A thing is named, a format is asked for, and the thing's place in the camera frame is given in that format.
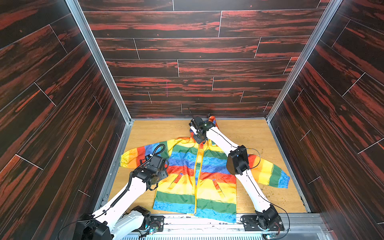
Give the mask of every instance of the wooden floor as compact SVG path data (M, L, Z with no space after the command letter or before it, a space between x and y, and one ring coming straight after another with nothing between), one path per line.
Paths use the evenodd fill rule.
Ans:
M126 151L135 147L166 141L177 137L188 137L190 120L136 120L133 124L131 134L128 139ZM288 175L289 172L284 160L277 148L276 142L268 128L265 120L217 120L220 131L229 139L239 145L259 150L261 157L276 164ZM247 150L250 154L257 154L254 150ZM128 182L129 173L132 169L120 167L115 182L112 187L110 198L117 194ZM278 189L275 187L259 184L268 200L289 213L303 213L305 207L300 196L290 180L288 189ZM128 212L135 206L140 205L151 213L170 213L166 211L153 210L155 191L146 191L131 206L127 206ZM242 184L237 181L237 213L254 213L253 203L249 198Z

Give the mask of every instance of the jacket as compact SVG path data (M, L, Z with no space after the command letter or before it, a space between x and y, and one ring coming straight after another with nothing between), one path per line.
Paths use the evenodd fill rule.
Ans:
M216 124L215 117L209 121ZM211 140L198 144L191 137L179 137L128 150L120 166L136 168L140 159L151 154L159 144L166 149L160 154L168 158L168 177L159 182L153 209L197 217L236 222L236 177L227 170L227 155ZM256 182L288 188L290 177L273 163L250 154L249 166Z

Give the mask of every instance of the jacket pocket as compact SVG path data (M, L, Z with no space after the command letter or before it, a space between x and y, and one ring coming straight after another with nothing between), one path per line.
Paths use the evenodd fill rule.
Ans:
M179 173L178 175L177 175L177 177L175 178L175 180L173 180L173 182L169 185L169 189L172 189L173 187L175 187L176 186L176 184L179 182L179 180L181 179L181 177L183 176L183 174L182 173Z
M217 192L219 193L220 197L225 198L225 195L224 195L223 191L221 191L221 188L220 188L218 182L216 181L216 179L212 179L212 181L213 181L214 186L215 186Z

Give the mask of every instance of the robotic arm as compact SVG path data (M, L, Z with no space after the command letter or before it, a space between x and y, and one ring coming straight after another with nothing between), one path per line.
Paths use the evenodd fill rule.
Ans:
M150 212L142 207L135 207L120 217L141 194L155 190L159 181L168 177L168 160L157 155L164 149L164 144L158 145L152 154L145 156L139 167L130 172L128 183L116 196L93 214L84 214L76 224L73 240L119 240L135 229L148 230Z
M257 222L262 230L272 228L275 223L279 225L281 218L273 204L271 204L252 176L247 149L244 145L238 146L229 140L220 130L210 121L204 122L201 118L195 117L189 124L195 133L194 139L201 143L207 139L215 142L228 156L227 169L243 184L249 194L257 214Z
M275 207L264 196L251 174L247 149L244 145L238 146L222 134L212 122L203 122L199 117L193 118L189 126L195 133L196 142L201 143L211 139L228 156L227 169L239 179L249 194L257 214L258 226L262 230L269 230L274 224L279 224L283 229L281 218ZM168 177L169 163L167 159L157 155L164 149L164 144L158 145L153 153L145 156L145 161L141 161L141 165L130 173L128 183L116 196L93 214L84 214L76 223L73 240L120 240L136 229L152 233L153 229L149 227L150 212L148 210L137 206L129 214L121 216L125 213L127 206L130 206L141 194L146 190L155 190L159 181Z

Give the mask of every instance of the wood paneled wall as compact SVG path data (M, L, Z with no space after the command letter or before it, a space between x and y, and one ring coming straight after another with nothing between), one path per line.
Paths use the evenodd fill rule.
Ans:
M79 0L133 118L265 117L327 0Z
M1 1L0 35L0 239L54 240L93 212L125 122L64 0Z
M339 240L384 239L383 12L344 0L271 121Z

